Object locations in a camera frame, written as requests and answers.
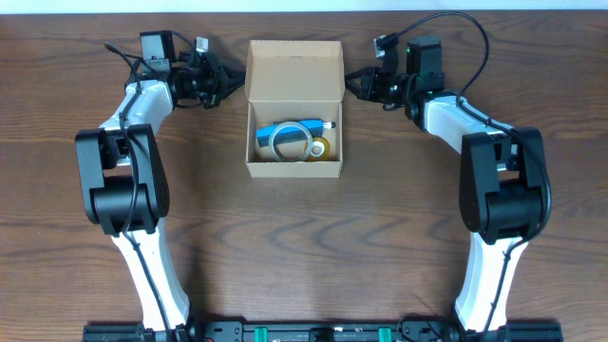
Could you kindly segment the cardboard box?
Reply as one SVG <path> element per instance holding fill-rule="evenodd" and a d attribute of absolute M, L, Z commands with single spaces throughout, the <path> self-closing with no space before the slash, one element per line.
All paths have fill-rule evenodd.
<path fill-rule="evenodd" d="M 252 40 L 245 93 L 248 123 L 245 164 L 253 178 L 337 178 L 343 163 L 343 48 L 339 41 Z M 259 147 L 257 131 L 283 122 L 318 119 L 335 123 L 322 138 L 326 161 L 276 161 L 271 147 Z M 306 141 L 275 145 L 287 159 L 300 157 Z"/>

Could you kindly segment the small yellow tape roll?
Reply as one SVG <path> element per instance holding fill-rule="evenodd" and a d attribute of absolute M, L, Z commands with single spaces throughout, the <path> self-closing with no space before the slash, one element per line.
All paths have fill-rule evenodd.
<path fill-rule="evenodd" d="M 326 161 L 330 155 L 329 142 L 322 138 L 313 138 L 312 149 L 307 162 L 323 162 Z"/>

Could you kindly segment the blue plastic tape dispenser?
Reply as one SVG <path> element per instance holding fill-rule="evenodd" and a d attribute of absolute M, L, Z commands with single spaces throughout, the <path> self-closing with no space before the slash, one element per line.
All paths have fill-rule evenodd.
<path fill-rule="evenodd" d="M 304 127 L 308 129 L 313 138 L 318 138 L 323 135 L 323 131 L 326 129 L 326 124 L 318 119 L 310 119 L 299 121 Z M 275 131 L 277 124 L 265 126 L 260 128 L 256 132 L 257 143 L 259 147 L 268 147 L 270 144 L 270 136 Z M 281 129 L 274 139 L 276 145 L 283 143 L 294 143 L 300 141 L 306 141 L 307 135 L 296 127 L 286 127 Z"/>

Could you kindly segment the large clear tape roll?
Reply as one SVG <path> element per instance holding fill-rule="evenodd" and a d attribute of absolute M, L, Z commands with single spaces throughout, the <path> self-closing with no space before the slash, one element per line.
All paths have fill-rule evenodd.
<path fill-rule="evenodd" d="M 305 148 L 303 154 L 295 159 L 287 159 L 286 157 L 282 156 L 277 150 L 276 150 L 276 144 L 275 144 L 275 139 L 276 136 L 283 131 L 286 128 L 296 128 L 299 131 L 301 131 L 305 137 L 306 137 L 306 142 L 307 142 L 307 147 Z M 310 132 L 310 130 L 304 126 L 303 124 L 299 123 L 299 122 L 284 122 L 284 123 L 280 123 L 276 126 L 276 128 L 273 130 L 273 132 L 271 133 L 270 137 L 269 137 L 269 146 L 271 147 L 271 151 L 274 155 L 274 158 L 277 162 L 304 162 L 306 159 L 309 158 L 309 156 L 312 153 L 312 149 L 313 149 L 313 142 L 314 142 L 314 138 Z"/>

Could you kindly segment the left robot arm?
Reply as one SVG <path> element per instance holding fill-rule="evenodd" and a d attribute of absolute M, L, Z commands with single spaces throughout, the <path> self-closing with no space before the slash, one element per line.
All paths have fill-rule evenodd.
<path fill-rule="evenodd" d="M 195 327 L 166 241 L 170 194 L 156 135 L 177 108 L 218 106 L 245 74 L 210 52 L 122 58 L 123 101 L 99 127 L 75 136 L 85 215 L 119 248 L 142 304 L 142 323 L 117 337 L 185 340 Z"/>

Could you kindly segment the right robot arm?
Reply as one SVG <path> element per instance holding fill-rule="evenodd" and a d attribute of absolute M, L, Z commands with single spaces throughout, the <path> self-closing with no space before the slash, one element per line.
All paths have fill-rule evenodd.
<path fill-rule="evenodd" d="M 465 280 L 454 304 L 460 339 L 507 336 L 506 302 L 523 250 L 542 230 L 550 185 L 542 136 L 492 120 L 445 89 L 440 44 L 412 43 L 405 73 L 395 48 L 378 50 L 381 66 L 345 77 L 347 90 L 408 118 L 460 156 L 459 208 L 470 233 Z"/>

